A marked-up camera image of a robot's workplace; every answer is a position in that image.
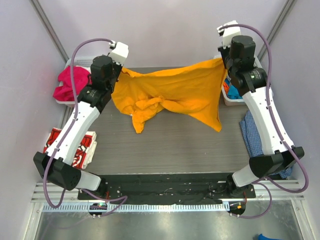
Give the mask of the orange yellow t shirt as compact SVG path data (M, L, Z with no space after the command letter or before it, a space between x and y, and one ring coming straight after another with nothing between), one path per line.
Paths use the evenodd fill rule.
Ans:
M131 116L137 134L162 110L188 115L220 132L219 101L226 77L221 58L151 73L123 68L111 97L122 114Z

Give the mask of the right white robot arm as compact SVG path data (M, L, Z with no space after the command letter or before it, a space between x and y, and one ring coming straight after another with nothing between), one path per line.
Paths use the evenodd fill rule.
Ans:
M233 198L244 191L244 186L260 178L277 174L295 164L292 153L302 158L305 152L296 147L286 134L282 123L275 127L269 109L275 105L267 97L272 91L267 88L267 73L255 66L256 44L247 35L223 37L218 47L223 64L232 85L242 96L250 110L262 143L262 154L251 157L248 165L232 174L232 181L226 184L226 193Z

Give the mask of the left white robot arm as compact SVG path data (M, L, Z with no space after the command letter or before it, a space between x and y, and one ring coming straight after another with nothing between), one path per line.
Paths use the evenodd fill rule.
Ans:
M93 59L88 84L80 91L73 115L44 153L37 152L33 161L44 182L65 190L86 189L100 200L107 192L102 178L72 166L74 157L92 123L100 116L115 89L126 58L113 53Z

